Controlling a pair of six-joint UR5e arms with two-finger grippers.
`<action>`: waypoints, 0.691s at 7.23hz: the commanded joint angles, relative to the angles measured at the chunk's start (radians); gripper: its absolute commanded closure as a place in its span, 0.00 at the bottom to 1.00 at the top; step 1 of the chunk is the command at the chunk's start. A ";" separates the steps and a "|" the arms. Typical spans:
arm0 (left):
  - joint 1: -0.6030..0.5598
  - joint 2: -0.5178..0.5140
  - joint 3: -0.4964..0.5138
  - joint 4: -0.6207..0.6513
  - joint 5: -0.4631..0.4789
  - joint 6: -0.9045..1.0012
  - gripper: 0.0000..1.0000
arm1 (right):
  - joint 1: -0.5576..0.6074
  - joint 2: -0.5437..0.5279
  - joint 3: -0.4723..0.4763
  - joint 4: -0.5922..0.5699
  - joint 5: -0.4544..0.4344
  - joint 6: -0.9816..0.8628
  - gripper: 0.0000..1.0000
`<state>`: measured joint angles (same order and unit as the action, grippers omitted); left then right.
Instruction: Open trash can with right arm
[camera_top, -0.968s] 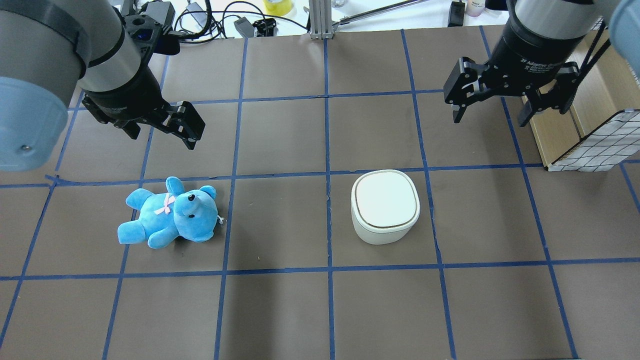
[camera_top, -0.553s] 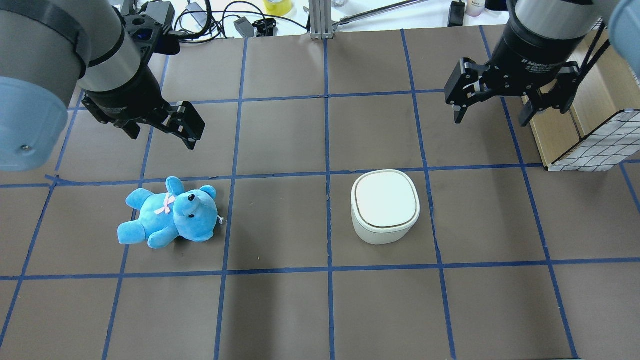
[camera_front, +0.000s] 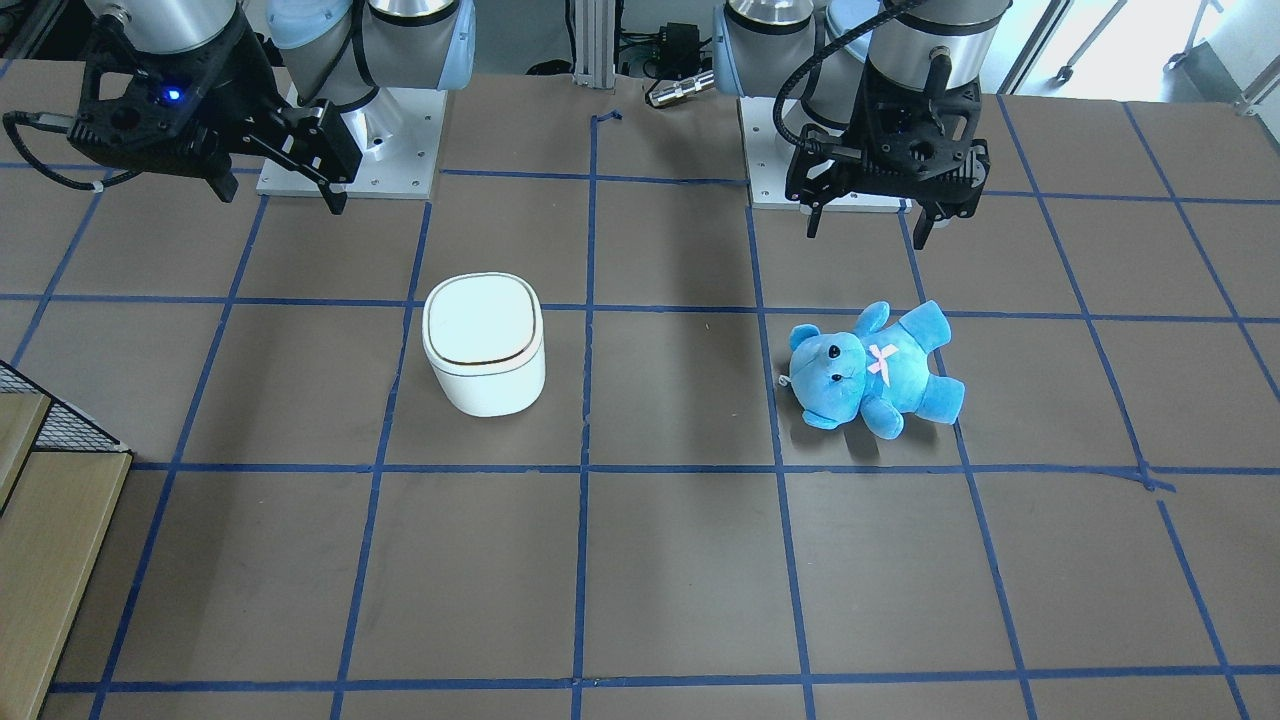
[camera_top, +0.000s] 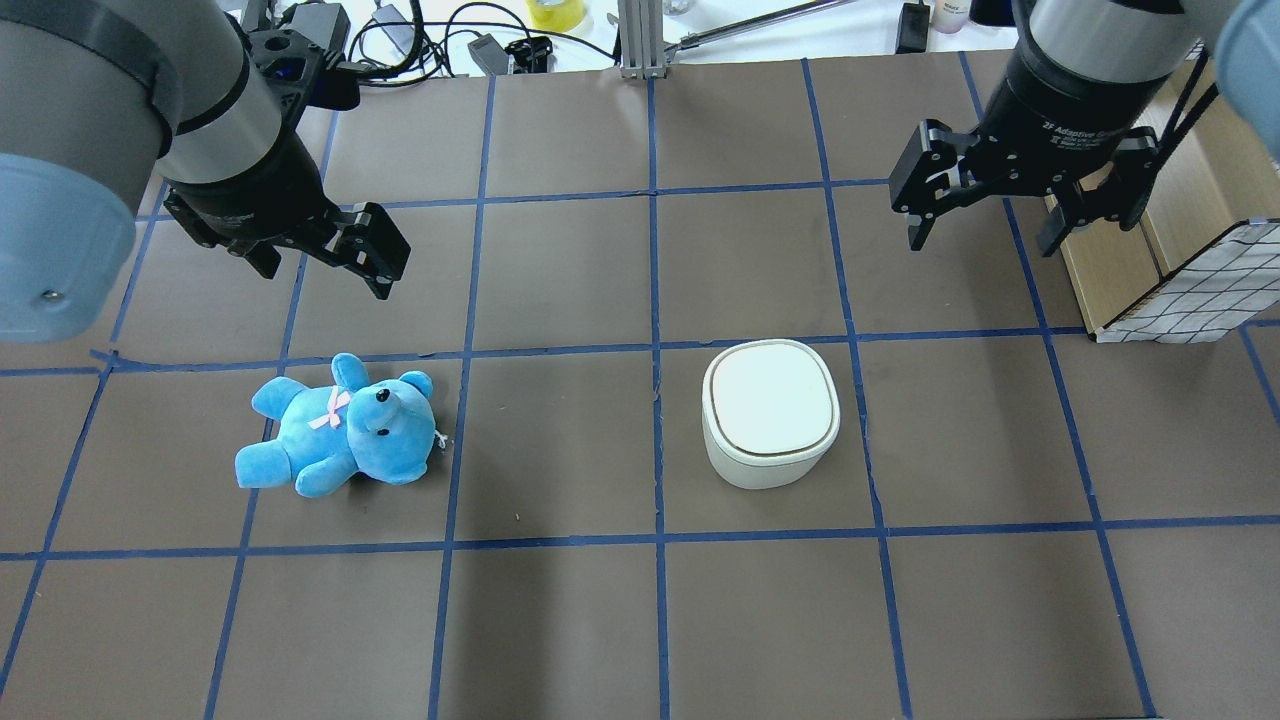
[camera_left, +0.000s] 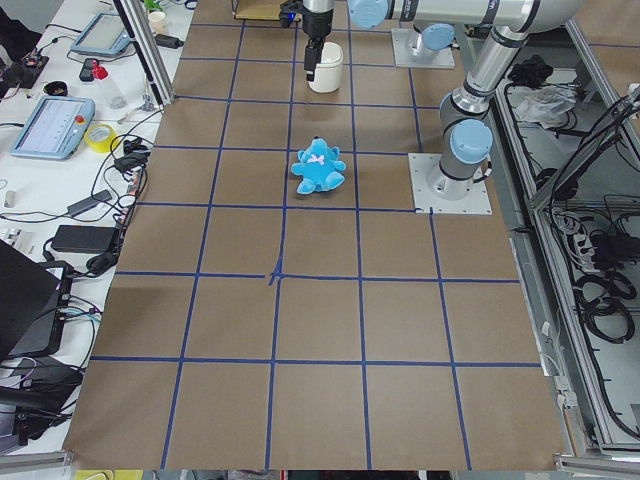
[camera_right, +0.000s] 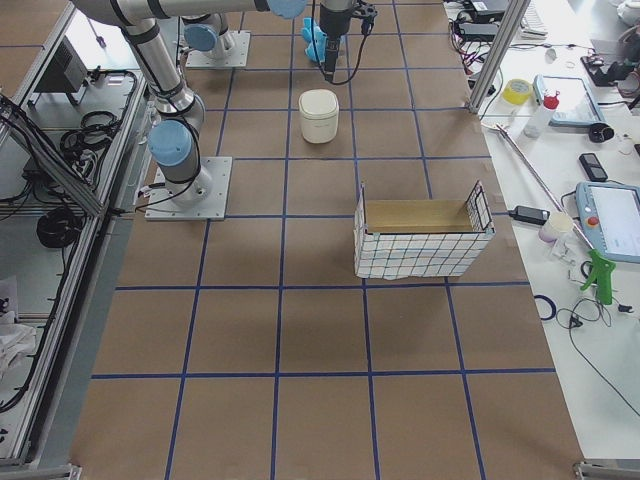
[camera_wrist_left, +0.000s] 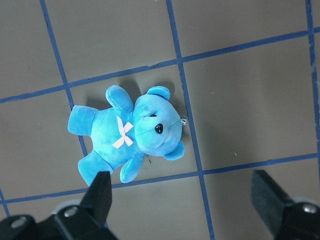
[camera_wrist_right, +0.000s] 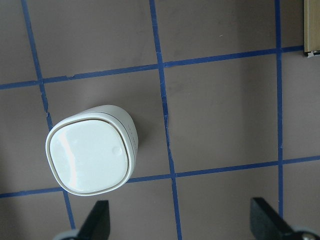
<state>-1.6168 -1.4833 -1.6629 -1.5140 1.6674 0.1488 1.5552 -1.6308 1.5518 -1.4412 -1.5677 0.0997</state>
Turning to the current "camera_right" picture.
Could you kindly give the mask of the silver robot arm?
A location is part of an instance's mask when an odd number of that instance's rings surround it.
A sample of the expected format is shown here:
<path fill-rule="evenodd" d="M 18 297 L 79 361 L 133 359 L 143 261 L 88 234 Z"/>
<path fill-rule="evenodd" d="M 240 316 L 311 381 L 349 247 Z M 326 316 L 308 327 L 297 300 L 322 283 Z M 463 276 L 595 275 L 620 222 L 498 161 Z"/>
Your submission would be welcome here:
<path fill-rule="evenodd" d="M 148 149 L 164 175 L 167 201 L 181 210 L 200 207 L 212 193 L 214 179 L 203 165 L 199 131 L 204 103 L 187 85 L 161 36 L 157 21 L 172 17 L 229 12 L 270 12 L 292 19 L 305 1 L 75 1 L 92 20 L 115 26 L 123 37 L 155 96 L 161 116 L 151 129 Z"/>
<path fill-rule="evenodd" d="M 226 59 L 236 43 L 229 32 L 225 13 L 208 13 L 181 18 L 188 47 L 214 60 Z"/>

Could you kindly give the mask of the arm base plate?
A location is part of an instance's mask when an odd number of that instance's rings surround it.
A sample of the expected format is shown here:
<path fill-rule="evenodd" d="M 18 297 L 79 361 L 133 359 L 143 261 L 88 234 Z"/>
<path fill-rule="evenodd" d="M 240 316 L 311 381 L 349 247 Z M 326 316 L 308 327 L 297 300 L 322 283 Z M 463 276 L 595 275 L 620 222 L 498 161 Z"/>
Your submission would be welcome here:
<path fill-rule="evenodd" d="M 195 221 L 225 219 L 233 159 L 202 157 L 201 171 L 194 183 L 181 195 L 185 185 L 169 182 L 154 189 L 145 210 L 148 221 Z"/>
<path fill-rule="evenodd" d="M 247 65 L 251 32 L 228 30 L 221 37 L 213 34 L 188 43 L 186 67 L 191 69 L 231 69 Z"/>

